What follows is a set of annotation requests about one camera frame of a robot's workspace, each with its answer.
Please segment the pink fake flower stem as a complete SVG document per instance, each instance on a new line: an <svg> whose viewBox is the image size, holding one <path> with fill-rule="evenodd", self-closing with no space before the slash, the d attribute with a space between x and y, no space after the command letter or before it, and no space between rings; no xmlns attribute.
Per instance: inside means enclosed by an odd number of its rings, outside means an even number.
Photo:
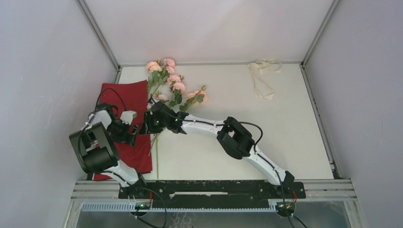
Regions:
<svg viewBox="0 0 403 228"><path fill-rule="evenodd" d="M182 96L186 92L183 80L184 77L175 72L175 61L171 58L163 59L163 81L168 84L172 92L171 99L168 102L169 107L175 107L182 103Z"/></svg>
<svg viewBox="0 0 403 228"><path fill-rule="evenodd" d="M147 80L148 97L154 96L161 85L167 81L168 71L167 66L161 60L151 61L146 65L146 70L150 76Z"/></svg>
<svg viewBox="0 0 403 228"><path fill-rule="evenodd" d="M202 85L199 90L188 93L186 95L185 103L179 106L181 112L187 111L193 105L204 104L208 100L208 95L206 93L207 86Z"/></svg>
<svg viewBox="0 0 403 228"><path fill-rule="evenodd" d="M151 106L158 102L162 101L163 103L169 102L170 99L168 95L163 94L160 91L157 91L152 97L150 98L148 102L148 110L151 110ZM151 136L151 150L149 152L149 155L152 157L152 163L153 163L153 170L150 173L150 177L152 180L158 180L159 179L159 134L154 134Z"/></svg>

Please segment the red wrapping paper sheet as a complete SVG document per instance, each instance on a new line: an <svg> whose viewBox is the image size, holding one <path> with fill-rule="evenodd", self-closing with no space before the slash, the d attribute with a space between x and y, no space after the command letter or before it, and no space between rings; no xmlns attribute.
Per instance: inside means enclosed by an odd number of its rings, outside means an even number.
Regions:
<svg viewBox="0 0 403 228"><path fill-rule="evenodd" d="M129 132L137 125L142 126L144 113L147 110L148 90L147 81L140 81L130 84L103 83L101 90L104 91L100 103L115 105L118 108L117 116L127 109L137 112L136 118L132 121ZM128 166L135 168L142 174L149 174L153 170L151 149L151 137L148 134L138 135L135 140L135 147L124 143L115 143L121 160Z"/></svg>

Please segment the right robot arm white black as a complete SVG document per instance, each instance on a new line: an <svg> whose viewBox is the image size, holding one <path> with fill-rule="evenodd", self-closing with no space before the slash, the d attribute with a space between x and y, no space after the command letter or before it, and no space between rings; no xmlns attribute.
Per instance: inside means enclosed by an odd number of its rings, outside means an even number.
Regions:
<svg viewBox="0 0 403 228"><path fill-rule="evenodd" d="M295 177L262 152L246 125L252 124L230 116L225 120L202 119L186 112L175 112L163 102L156 102L144 113L139 133L158 134L169 130L175 134L195 133L213 137L230 157L245 160L263 173L279 197L288 197L294 190Z"/></svg>

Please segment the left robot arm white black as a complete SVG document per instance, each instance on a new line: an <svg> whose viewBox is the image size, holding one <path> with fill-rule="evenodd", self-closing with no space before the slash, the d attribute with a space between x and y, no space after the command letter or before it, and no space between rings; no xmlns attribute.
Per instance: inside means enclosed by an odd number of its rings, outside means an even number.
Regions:
<svg viewBox="0 0 403 228"><path fill-rule="evenodd" d="M124 110L118 116L117 110L117 106L107 103L96 105L84 127L70 134L69 140L85 173L108 176L119 183L121 192L143 198L148 184L141 173L120 158L116 147L116 143L135 146L139 127L132 126L132 122L137 113Z"/></svg>

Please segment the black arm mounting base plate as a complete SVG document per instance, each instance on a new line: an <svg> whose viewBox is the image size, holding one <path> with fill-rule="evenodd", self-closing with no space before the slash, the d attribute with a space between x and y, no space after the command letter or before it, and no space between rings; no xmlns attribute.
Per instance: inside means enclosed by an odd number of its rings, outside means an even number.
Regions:
<svg viewBox="0 0 403 228"><path fill-rule="evenodd" d="M302 182L290 187L265 180L157 180L121 187L119 199L152 200L162 209L267 209L269 201L305 199Z"/></svg>

